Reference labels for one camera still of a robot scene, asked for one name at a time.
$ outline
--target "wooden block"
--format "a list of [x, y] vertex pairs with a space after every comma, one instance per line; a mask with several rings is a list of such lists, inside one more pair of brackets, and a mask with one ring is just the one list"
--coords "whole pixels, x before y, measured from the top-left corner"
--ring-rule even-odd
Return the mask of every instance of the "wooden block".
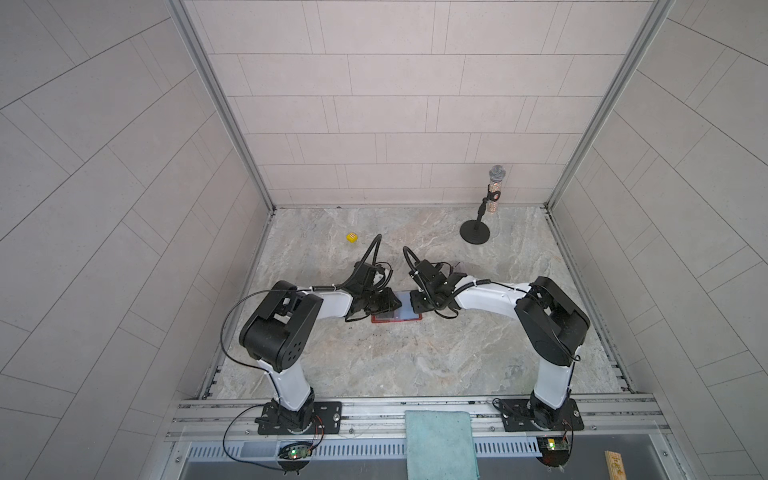
[[611, 480], [627, 480], [627, 473], [624, 471], [624, 461], [621, 459], [621, 453], [605, 452], [605, 462], [608, 464], [608, 474]]

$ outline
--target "round black base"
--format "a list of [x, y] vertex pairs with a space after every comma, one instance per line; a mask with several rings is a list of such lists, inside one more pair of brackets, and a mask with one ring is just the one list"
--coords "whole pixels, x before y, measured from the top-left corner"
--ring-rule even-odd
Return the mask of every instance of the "round black base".
[[491, 231], [488, 229], [488, 225], [477, 220], [465, 221], [462, 223], [462, 227], [458, 229], [458, 232], [462, 235], [465, 242], [473, 243], [474, 245], [483, 244], [491, 238]]

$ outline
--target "black mounting plate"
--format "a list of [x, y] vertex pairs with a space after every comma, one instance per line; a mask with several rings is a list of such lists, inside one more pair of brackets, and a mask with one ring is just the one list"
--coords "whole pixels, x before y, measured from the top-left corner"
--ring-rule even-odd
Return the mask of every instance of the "black mounting plate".
[[[508, 412], [518, 412], [519, 415], [515, 418], [515, 415], [510, 415], [508, 418], [504, 418], [502, 415], [502, 422], [504, 423], [505, 432], [547, 432], [548, 430], [542, 430], [533, 421], [528, 419], [530, 413], [528, 412], [528, 399], [502, 399], [502, 405]], [[566, 420], [571, 424], [568, 429], [584, 430], [584, 420], [581, 419], [581, 413], [576, 406], [576, 400], [568, 399], [565, 404], [560, 408], [560, 419], [557, 421], [558, 425], [561, 425], [561, 420]]]
[[[322, 425], [318, 425], [319, 429], [324, 429], [326, 435], [333, 435], [339, 433], [341, 426], [341, 402], [315, 402], [314, 405], [315, 415], [320, 417], [323, 422]], [[335, 414], [339, 414], [339, 420], [333, 419]], [[277, 424], [277, 408], [274, 402], [270, 402], [264, 406], [261, 412], [261, 417], [257, 420], [259, 424], [259, 435], [297, 435], [295, 432], [291, 432], [286, 427]], [[312, 435], [315, 432], [315, 424], [317, 419], [313, 418], [310, 427], [304, 432], [307, 435]]]

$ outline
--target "marble floor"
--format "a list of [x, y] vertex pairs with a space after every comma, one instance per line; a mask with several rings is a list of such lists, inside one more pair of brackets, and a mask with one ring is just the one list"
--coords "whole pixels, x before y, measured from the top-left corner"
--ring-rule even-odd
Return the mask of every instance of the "marble floor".
[[[522, 283], [549, 276], [582, 304], [543, 209], [500, 205], [497, 213], [485, 216], [491, 239], [471, 245], [458, 235], [458, 227], [476, 212], [464, 207], [278, 210], [250, 291], [267, 289], [277, 280], [340, 283], [381, 233], [379, 261], [392, 264], [395, 291], [415, 288], [402, 256], [407, 245], [432, 262], [461, 261], [464, 271], [478, 278]], [[356, 243], [345, 239], [349, 232], [359, 236]], [[237, 332], [261, 298], [245, 302]], [[250, 360], [237, 335], [230, 354]], [[574, 392], [621, 390], [594, 329], [581, 358]], [[319, 320], [301, 363], [317, 397], [514, 395], [533, 389], [538, 355], [519, 322], [461, 310], [451, 320], [434, 313], [403, 323]], [[216, 399], [262, 399], [271, 397], [273, 389], [261, 372], [227, 359], [211, 393]]]

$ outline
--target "side wall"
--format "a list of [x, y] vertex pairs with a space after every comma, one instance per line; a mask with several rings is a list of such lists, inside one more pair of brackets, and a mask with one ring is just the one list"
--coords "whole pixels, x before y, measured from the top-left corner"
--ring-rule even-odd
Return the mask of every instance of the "side wall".
[[554, 208], [699, 478], [768, 478], [766, 25], [762, 0], [678, 0]]
[[267, 211], [162, 0], [0, 6], [0, 478], [136, 478]]
[[650, 2], [186, 8], [279, 205], [540, 204]]

